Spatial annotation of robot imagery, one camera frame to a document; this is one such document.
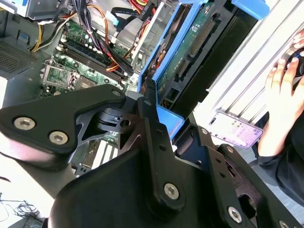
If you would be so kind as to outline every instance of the hand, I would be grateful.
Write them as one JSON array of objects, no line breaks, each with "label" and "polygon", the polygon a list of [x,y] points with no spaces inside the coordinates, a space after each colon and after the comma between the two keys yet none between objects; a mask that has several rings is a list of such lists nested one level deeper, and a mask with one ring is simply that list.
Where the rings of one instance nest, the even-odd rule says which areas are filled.
[{"label": "hand", "polygon": [[269,110],[269,128],[278,134],[287,134],[304,110],[304,77],[293,91],[293,80],[299,64],[293,58],[284,74],[286,61],[280,59],[270,72],[266,85],[266,105]]},{"label": "hand", "polygon": [[304,47],[304,29],[294,37],[294,47],[300,49]]}]

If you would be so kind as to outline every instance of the finger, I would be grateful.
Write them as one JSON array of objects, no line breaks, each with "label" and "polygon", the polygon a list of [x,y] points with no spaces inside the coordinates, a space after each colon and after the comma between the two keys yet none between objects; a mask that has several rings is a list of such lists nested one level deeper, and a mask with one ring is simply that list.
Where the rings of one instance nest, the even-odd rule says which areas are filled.
[{"label": "finger", "polygon": [[282,80],[281,90],[280,90],[281,95],[290,96],[292,94],[293,81],[295,78],[298,65],[299,65],[299,59],[293,58]]},{"label": "finger", "polygon": [[294,96],[298,99],[304,100],[304,76],[301,78],[298,86],[296,87],[294,91]]},{"label": "finger", "polygon": [[280,59],[278,61],[277,70],[275,72],[274,79],[272,80],[271,92],[276,95],[280,94],[281,83],[284,76],[285,64],[286,64],[285,59]]},{"label": "finger", "polygon": [[272,70],[270,71],[270,73],[266,79],[265,92],[267,92],[267,93],[269,93],[269,91],[271,90],[271,85],[272,85],[272,81],[274,79],[275,72],[276,72],[276,67],[272,68]]},{"label": "finger", "polygon": [[297,48],[297,49],[302,48],[302,47],[304,47],[304,39],[301,39],[298,43],[296,43],[294,45],[294,48]]},{"label": "finger", "polygon": [[302,31],[300,31],[298,34],[295,35],[294,37],[294,41],[298,41],[300,39],[304,38],[304,29]]}]

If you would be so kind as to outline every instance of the phone screen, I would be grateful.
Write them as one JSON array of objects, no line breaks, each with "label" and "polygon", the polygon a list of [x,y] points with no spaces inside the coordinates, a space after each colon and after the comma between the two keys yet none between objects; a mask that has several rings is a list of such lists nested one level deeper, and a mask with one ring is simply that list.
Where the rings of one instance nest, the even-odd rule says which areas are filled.
[{"label": "phone screen", "polygon": [[249,149],[264,132],[254,125],[222,112],[218,112],[209,125],[208,129],[212,136],[243,149]]}]

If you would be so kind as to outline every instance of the silver screw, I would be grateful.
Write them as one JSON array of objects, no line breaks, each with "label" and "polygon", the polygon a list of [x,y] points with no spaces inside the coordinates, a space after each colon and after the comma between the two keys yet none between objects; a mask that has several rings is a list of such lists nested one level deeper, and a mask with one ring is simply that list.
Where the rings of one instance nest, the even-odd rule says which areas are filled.
[{"label": "silver screw", "polygon": [[166,195],[171,199],[171,200],[177,200],[180,196],[179,190],[174,184],[171,183],[166,183],[164,187]]},{"label": "silver screw", "polygon": [[228,213],[230,217],[233,219],[233,221],[235,221],[236,223],[240,224],[242,222],[241,214],[234,207],[228,207]]},{"label": "silver screw", "polygon": [[16,128],[20,130],[30,130],[33,129],[36,125],[35,121],[28,117],[19,117],[14,121],[14,125]]},{"label": "silver screw", "polygon": [[144,102],[145,102],[147,105],[150,105],[150,106],[152,105],[151,102],[150,102],[149,100],[145,100]]},{"label": "silver screw", "polygon": [[201,131],[202,131],[204,134],[208,134],[208,131],[207,131],[205,128],[202,128]]},{"label": "silver screw", "polygon": [[113,90],[112,93],[113,93],[115,96],[121,96],[121,94],[120,94],[118,91],[116,91],[116,90]]},{"label": "silver screw", "polygon": [[281,228],[289,228],[284,221],[280,220],[279,223],[280,223]]},{"label": "silver screw", "polygon": [[50,141],[57,145],[63,145],[66,144],[68,141],[67,134],[63,132],[52,132],[49,137]]},{"label": "silver screw", "polygon": [[227,150],[228,150],[230,153],[233,153],[233,151],[234,151],[230,146],[227,146]]}]

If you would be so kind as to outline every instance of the vent grille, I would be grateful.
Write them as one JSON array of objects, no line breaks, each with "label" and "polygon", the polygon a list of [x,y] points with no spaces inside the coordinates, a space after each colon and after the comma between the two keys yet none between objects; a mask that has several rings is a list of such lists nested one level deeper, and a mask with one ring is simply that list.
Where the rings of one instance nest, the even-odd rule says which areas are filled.
[{"label": "vent grille", "polygon": [[31,54],[0,41],[0,70],[11,74],[36,60]]}]

